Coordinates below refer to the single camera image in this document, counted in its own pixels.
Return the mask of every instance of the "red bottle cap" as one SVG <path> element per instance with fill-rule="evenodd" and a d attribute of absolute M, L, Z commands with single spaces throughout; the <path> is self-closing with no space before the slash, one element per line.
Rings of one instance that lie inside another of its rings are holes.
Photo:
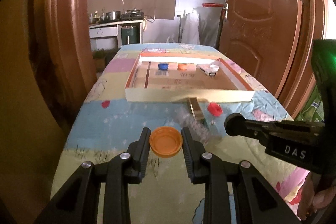
<path fill-rule="evenodd" d="M 214 116 L 216 116 L 216 117 L 222 115 L 222 113 L 223 113 L 223 110 L 222 110 L 222 108 L 220 107 L 220 105 L 218 105 L 218 104 L 216 104 L 216 103 L 210 103 L 210 104 L 208 105 L 208 111 L 209 111 L 212 115 L 214 115 Z"/>

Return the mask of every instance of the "dark green appliance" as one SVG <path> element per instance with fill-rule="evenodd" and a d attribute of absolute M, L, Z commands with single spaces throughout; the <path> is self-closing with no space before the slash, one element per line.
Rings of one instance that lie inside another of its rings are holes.
<path fill-rule="evenodd" d="M 128 25 L 121 27 L 121 44 L 138 44 L 140 43 L 139 27 Z"/>

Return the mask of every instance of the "green fabric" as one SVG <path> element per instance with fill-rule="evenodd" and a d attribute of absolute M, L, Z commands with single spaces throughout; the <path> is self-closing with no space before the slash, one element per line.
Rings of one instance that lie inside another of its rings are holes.
<path fill-rule="evenodd" d="M 304 122 L 324 121 L 323 103 L 321 99 L 321 94 L 319 93 L 317 86 L 315 86 L 313 92 L 311 93 L 307 101 L 307 104 L 300 111 L 295 120 Z"/>

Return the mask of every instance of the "finger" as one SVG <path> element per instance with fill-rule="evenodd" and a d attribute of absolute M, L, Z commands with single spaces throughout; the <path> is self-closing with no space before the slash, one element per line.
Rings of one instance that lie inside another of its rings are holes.
<path fill-rule="evenodd" d="M 318 192 L 313 199 L 313 207 L 315 209 L 322 209 L 328 206 L 336 195 L 336 186 L 332 186 L 327 190 Z"/>
<path fill-rule="evenodd" d="M 299 203 L 299 207 L 297 209 L 297 215 L 302 220 L 306 220 L 307 218 L 307 212 L 310 206 L 312 205 L 313 199 L 314 199 L 314 184 L 311 179 L 311 173 L 309 173 L 304 181 L 304 184 L 302 186 L 302 194 L 301 194 L 301 200 Z"/>

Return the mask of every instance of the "white drawer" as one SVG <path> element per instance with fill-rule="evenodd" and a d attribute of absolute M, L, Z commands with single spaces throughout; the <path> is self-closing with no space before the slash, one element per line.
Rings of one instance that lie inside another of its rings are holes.
<path fill-rule="evenodd" d="M 98 37 L 116 37 L 117 27 L 104 27 L 104 28 L 93 28 L 89 29 L 90 38 Z"/>

